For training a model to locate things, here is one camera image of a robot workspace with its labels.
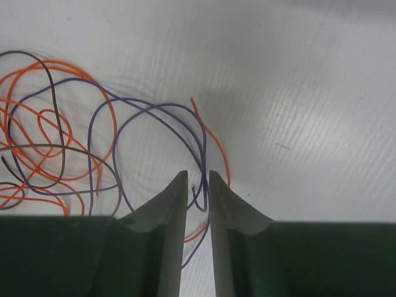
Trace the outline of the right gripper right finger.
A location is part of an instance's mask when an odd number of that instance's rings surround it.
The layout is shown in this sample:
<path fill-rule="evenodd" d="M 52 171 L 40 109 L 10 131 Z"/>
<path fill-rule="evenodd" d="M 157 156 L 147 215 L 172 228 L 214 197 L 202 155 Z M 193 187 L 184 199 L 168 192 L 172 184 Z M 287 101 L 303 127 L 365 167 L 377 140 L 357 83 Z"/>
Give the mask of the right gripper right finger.
<path fill-rule="evenodd" d="M 395 225 L 283 222 L 209 174 L 217 296 L 394 296 Z"/>

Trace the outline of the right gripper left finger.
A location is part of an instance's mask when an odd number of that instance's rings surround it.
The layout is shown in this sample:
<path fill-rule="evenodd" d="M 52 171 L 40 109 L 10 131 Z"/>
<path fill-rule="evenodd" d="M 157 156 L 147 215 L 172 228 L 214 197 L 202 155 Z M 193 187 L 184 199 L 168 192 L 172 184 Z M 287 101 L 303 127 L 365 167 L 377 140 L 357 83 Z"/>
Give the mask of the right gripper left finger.
<path fill-rule="evenodd" d="M 188 175 L 122 217 L 1 217 L 2 296 L 178 296 Z"/>

